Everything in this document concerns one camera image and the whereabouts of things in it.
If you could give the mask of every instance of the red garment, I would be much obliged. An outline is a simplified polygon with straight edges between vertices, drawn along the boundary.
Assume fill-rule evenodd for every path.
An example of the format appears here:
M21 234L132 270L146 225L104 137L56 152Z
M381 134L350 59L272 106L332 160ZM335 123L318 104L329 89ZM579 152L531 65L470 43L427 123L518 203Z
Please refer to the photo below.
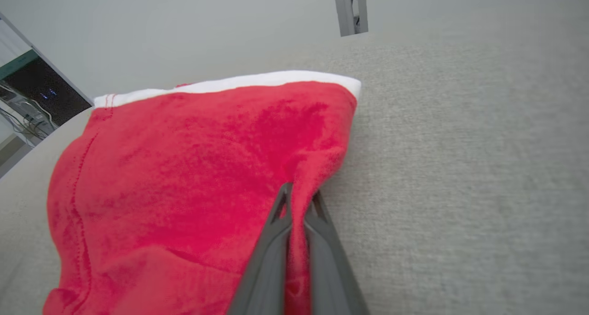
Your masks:
M45 315L225 313L291 181L286 311L310 312L303 215L341 165L354 95L320 82L185 87L102 97L57 162L47 210L62 268Z

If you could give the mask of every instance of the white fabric edge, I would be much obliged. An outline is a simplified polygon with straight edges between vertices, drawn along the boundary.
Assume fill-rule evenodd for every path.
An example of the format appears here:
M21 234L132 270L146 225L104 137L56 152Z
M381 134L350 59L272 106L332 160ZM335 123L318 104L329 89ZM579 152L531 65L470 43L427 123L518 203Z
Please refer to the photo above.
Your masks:
M117 107L133 103L135 101L158 97L170 93L211 93L220 92L238 87L246 86L279 86L296 82L321 82L339 84L345 87L356 98L360 97L362 83L355 78L340 76L339 74L328 74L326 72L305 71L305 70L288 70L269 72L267 74L249 74L248 76L238 76L225 78L224 80L209 80L207 82L195 83L191 85L175 87L169 90L163 89L145 89L134 91L126 94L103 95L94 99L95 108Z

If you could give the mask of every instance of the red velvet fabric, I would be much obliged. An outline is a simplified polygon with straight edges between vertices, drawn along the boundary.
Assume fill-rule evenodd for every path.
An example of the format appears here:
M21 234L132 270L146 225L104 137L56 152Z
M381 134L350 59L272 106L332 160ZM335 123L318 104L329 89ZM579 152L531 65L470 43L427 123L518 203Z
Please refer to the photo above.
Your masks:
M94 110L51 178L61 257L45 315L220 315L293 182L286 311L310 312L303 215L341 165L356 99L318 82Z

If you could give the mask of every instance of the gray fabric surface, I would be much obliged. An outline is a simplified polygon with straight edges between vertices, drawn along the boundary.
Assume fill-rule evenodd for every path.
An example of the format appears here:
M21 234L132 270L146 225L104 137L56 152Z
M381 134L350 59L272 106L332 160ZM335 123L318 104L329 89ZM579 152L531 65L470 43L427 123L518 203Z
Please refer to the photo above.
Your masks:
M374 315L587 313L582 3L360 34L219 77L277 69L364 83L345 164L322 192ZM38 313L57 285L46 188L86 119L59 128L0 179L2 314Z

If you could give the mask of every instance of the green strip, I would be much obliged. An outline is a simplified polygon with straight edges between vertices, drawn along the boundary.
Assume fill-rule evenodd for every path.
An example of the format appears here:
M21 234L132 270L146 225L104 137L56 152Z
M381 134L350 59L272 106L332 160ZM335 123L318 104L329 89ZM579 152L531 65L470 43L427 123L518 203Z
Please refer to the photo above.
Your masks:
M20 57L13 59L12 61L8 62L4 66L0 67L0 80L10 76L20 68L27 65L29 62L32 62L34 59L38 58L39 56L35 51L32 49L27 53L24 53Z

